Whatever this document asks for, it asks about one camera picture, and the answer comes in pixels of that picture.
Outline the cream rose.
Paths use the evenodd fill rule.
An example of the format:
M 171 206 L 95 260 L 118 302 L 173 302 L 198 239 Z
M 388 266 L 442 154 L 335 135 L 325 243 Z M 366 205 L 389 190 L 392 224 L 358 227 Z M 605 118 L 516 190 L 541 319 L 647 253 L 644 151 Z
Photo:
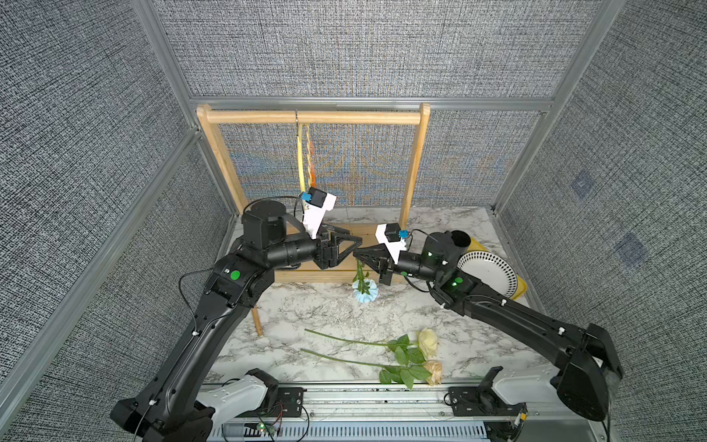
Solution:
M 311 329 L 305 329 L 305 333 L 313 334 L 322 338 L 346 344 L 361 344 L 367 346 L 385 347 L 392 353 L 395 353 L 397 349 L 401 349 L 402 351 L 407 353 L 410 361 L 414 362 L 419 359 L 419 355 L 423 357 L 424 361 L 437 359 L 438 357 L 438 337 L 436 333 L 429 328 L 423 329 L 423 331 L 416 333 L 414 338 L 412 338 L 408 333 L 406 333 L 396 339 L 377 342 L 347 339 L 333 336 L 327 333 L 322 333 L 321 331 L 314 331 Z

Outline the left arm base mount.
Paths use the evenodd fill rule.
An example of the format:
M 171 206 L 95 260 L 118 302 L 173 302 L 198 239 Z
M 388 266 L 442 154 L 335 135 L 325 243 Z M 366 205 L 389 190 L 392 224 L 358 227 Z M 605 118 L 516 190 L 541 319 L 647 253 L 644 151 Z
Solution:
M 258 409 L 245 412 L 240 417 L 302 417 L 305 391 L 303 388 L 279 388 L 276 395 L 267 393 Z

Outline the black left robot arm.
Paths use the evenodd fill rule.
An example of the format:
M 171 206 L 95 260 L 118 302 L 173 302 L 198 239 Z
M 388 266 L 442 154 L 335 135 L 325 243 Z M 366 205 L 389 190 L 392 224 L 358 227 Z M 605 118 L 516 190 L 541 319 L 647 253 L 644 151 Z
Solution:
M 145 441 L 206 441 L 214 427 L 261 406 L 274 379 L 248 375 L 215 396 L 200 388 L 237 326 L 274 283 L 278 269 L 313 262 L 338 266 L 363 243 L 344 228 L 317 223 L 308 232 L 274 199 L 247 204 L 243 233 L 208 276 L 191 323 L 155 377 L 110 412 L 124 431 Z

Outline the peach rose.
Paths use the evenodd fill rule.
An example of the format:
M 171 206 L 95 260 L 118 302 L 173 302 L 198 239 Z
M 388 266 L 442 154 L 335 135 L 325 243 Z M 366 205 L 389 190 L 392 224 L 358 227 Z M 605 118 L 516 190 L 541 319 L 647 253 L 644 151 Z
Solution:
M 437 386 L 442 383 L 443 379 L 442 365 L 434 359 L 427 359 L 423 351 L 416 347 L 397 347 L 394 351 L 394 364 L 380 364 L 331 357 L 330 355 L 324 355 L 309 349 L 303 349 L 302 353 L 338 363 L 377 368 L 379 370 L 380 384 L 401 384 L 407 390 L 413 390 L 418 382 L 424 382 L 429 386 Z

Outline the blue flower with stem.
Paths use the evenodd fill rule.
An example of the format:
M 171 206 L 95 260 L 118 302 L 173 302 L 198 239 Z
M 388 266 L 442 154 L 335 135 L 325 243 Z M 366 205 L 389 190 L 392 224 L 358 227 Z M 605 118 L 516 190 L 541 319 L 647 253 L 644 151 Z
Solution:
M 364 263 L 359 260 L 356 261 L 356 275 L 353 279 L 352 289 L 356 300 L 362 304 L 371 303 L 379 296 L 377 284 L 370 278 Z

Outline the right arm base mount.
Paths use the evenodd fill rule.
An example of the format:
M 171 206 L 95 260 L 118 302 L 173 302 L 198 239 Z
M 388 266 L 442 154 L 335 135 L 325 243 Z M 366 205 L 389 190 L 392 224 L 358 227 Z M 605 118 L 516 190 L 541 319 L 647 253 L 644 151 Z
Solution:
M 450 387 L 443 402 L 452 408 L 455 417 L 510 417 L 526 414 L 526 403 L 506 403 L 493 390 L 493 382 L 502 370 L 502 366 L 493 366 L 476 386 Z

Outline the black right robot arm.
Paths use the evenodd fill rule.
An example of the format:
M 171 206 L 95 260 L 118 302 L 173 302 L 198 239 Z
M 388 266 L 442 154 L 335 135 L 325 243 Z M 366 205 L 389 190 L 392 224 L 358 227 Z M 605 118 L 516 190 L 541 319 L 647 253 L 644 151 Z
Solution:
M 448 230 L 430 234 L 419 253 L 402 250 L 392 257 L 379 244 L 353 255 L 379 274 L 380 283 L 390 283 L 393 274 L 421 279 L 443 309 L 485 322 L 532 348 L 558 368 L 550 384 L 567 408 L 590 421 L 607 420 L 624 376 L 609 332 L 594 323 L 581 328 L 554 320 L 499 294 L 462 270 L 460 258 L 469 246 L 468 234 Z

